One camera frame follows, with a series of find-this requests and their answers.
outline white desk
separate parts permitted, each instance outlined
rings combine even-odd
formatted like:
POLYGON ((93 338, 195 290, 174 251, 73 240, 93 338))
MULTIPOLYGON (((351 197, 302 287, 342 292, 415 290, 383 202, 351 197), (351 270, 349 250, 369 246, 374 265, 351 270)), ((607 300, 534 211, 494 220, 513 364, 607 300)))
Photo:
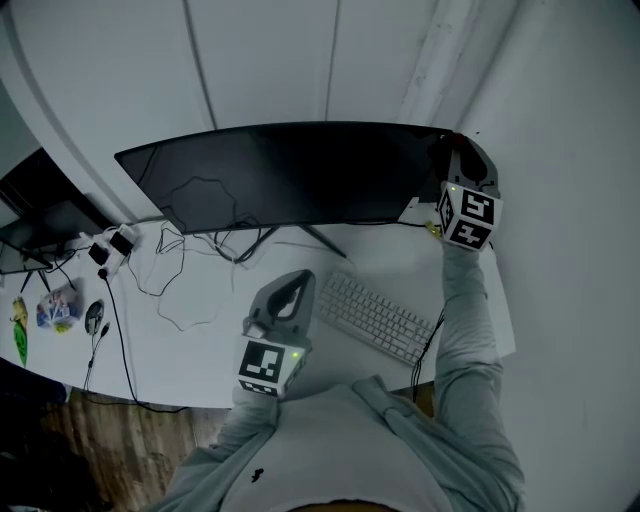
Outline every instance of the white desk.
MULTIPOLYGON (((140 278, 141 286, 157 292, 179 269, 181 253, 175 251, 159 256, 153 274, 145 284, 152 268, 160 223, 141 224, 138 228, 142 238, 132 255, 131 266, 140 278)), ((357 267, 357 275, 371 288, 437 319, 443 303, 442 249, 426 231, 399 225, 338 225, 319 229, 349 255, 357 267)), ((234 233, 227 243, 241 249, 254 239, 254 231, 245 231, 234 233)), ((212 252, 205 242, 190 236, 186 244, 188 248, 212 252)), ((236 385, 232 368, 234 340, 258 289, 282 274, 308 268, 316 275, 316 292, 319 292, 335 266, 356 271, 352 264, 318 247, 315 240, 298 228, 280 229, 246 263, 246 270, 235 268, 233 292, 228 262, 217 256, 186 252, 184 271, 162 298, 161 311, 183 327, 197 321, 213 322, 197 325, 184 333, 156 314, 153 300, 138 291, 129 269, 121 267, 112 289, 138 399, 194 407, 231 406, 231 389, 236 385)), ((484 251, 480 261, 498 352, 505 356, 515 351, 515 342, 493 251, 484 251)), ((97 278, 96 266, 86 251, 78 253, 64 269, 71 279, 79 282, 83 310, 86 311, 93 301, 102 299, 105 304, 103 323, 111 322, 96 356, 91 390, 130 398, 106 285, 97 278)), ((11 303, 18 296, 24 278, 24 274, 6 276, 5 291, 0 298, 0 318, 3 319, 0 323, 0 356, 15 364, 19 364, 19 358, 13 341, 13 326, 8 319, 13 315, 11 303)), ((52 289, 66 282, 60 272, 49 274, 48 278, 52 289)), ((31 278, 23 293, 29 312, 27 369, 81 388, 91 355, 84 318, 66 334, 38 328, 35 307, 45 293, 37 275, 31 278)), ((382 376, 389 389, 409 386, 409 366, 320 321, 314 319, 312 322, 310 337, 314 350, 307 367, 292 386, 290 397, 375 373, 382 376)), ((437 344, 434 344, 423 365, 421 382, 433 380, 436 350, 437 344)))

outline monitor stand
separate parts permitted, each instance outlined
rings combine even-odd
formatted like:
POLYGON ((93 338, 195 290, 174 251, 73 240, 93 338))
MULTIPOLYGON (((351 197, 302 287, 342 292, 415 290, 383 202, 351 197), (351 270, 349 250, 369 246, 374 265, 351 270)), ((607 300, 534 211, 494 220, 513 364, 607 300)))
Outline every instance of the monitor stand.
MULTIPOLYGON (((314 228, 312 226, 298 226, 298 227, 302 231, 304 231, 305 233, 308 233, 313 238, 315 238, 319 242, 321 242, 324 245, 326 245, 332 252, 336 253, 338 256, 342 256, 343 258, 347 257, 347 255, 344 252, 342 252, 340 249, 338 249, 336 247, 336 245, 331 240, 329 240, 326 236, 324 236, 322 233, 320 233, 320 231, 318 231, 316 228, 314 228)), ((249 247, 245 252, 242 253, 241 256, 238 257, 238 259, 242 261, 242 259, 247 254, 249 254, 251 251, 254 251, 255 249, 257 249, 258 246, 260 244, 262 244, 262 242, 264 242, 267 238, 269 238, 276 231, 278 231, 278 229, 279 228, 269 228, 267 230, 267 232, 264 235, 262 235, 260 238, 258 238, 258 240, 256 240, 256 242, 251 247, 249 247)))

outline computer mouse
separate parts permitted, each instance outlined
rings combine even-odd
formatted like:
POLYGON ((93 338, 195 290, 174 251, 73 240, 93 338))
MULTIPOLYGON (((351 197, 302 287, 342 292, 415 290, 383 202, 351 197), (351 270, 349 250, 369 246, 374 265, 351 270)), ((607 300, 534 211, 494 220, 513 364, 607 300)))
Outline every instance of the computer mouse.
POLYGON ((100 329, 100 323, 104 316, 104 304, 101 300, 95 301, 84 316, 84 328, 89 336, 95 336, 100 329))

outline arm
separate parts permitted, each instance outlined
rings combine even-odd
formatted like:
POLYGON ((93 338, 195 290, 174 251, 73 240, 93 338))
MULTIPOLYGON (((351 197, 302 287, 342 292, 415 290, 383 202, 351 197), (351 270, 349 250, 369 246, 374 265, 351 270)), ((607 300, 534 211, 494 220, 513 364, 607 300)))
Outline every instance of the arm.
POLYGON ((196 505, 202 508, 203 504, 215 504, 222 499, 235 478, 231 472, 244 468, 253 452, 273 432, 278 415, 275 398, 239 387, 233 390, 233 403, 218 442, 193 450, 176 468, 162 501, 145 509, 146 512, 196 510, 196 505), (214 474, 228 460, 228 467, 221 470, 224 474, 214 474))
POLYGON ((524 476, 500 412, 502 363, 477 252, 443 244, 444 325, 436 359, 436 420, 471 443, 503 476, 524 476))

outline white keyboard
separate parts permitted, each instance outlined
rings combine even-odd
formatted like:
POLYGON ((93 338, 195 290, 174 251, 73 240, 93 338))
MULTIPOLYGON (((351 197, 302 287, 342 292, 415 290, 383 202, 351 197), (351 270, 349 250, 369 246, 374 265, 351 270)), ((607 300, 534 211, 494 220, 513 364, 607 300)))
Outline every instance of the white keyboard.
POLYGON ((328 324, 410 365, 435 327, 340 271, 331 274, 314 309, 328 324))

